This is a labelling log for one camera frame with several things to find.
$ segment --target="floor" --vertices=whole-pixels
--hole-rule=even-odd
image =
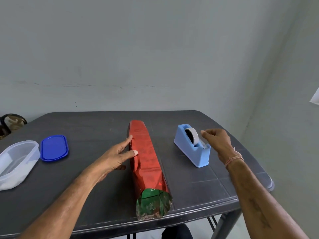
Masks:
[[[194,239],[210,239],[213,231],[206,218],[186,223]],[[145,231],[136,234],[137,239],[161,239],[164,229]],[[126,236],[116,237],[116,239],[126,239]],[[227,239],[249,239],[249,234],[245,226],[244,218],[241,216]]]

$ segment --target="forearm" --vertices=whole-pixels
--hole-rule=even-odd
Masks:
[[[308,238],[241,159],[227,167],[252,239]]]
[[[94,172],[85,170],[19,239],[70,238],[86,198],[98,179]]]

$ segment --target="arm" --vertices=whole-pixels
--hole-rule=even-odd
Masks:
[[[201,134],[217,151],[223,164],[237,156],[225,130],[209,129],[201,131]],[[308,239],[243,160],[233,160],[227,170],[236,189],[250,238]]]
[[[132,140],[129,136],[124,142],[113,146],[62,193],[62,195],[36,219],[19,239],[68,239],[71,236],[81,209],[93,187],[114,169],[125,169],[122,163],[137,155],[137,151],[121,152]]]

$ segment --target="blue plastic lid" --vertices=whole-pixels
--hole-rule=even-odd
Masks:
[[[69,147],[63,135],[50,136],[41,142],[41,159],[56,161],[68,155]]]

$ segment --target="table top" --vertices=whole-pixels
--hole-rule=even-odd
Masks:
[[[159,163],[173,196],[169,214],[137,221],[134,185],[129,161],[126,170],[113,171],[87,198],[74,228],[74,237],[115,237],[163,228],[239,208],[235,189],[225,166],[211,149],[209,165],[196,168],[173,140],[180,124],[197,131],[222,128],[198,111],[164,112],[53,112],[28,123],[0,142],[0,152],[24,140],[40,142],[52,135],[66,136],[69,155],[47,163],[39,160],[25,181],[0,191],[0,238],[14,238],[35,220],[88,165],[112,145],[123,141],[131,120],[142,120],[150,134]],[[256,159],[230,135],[263,186],[274,184]]]

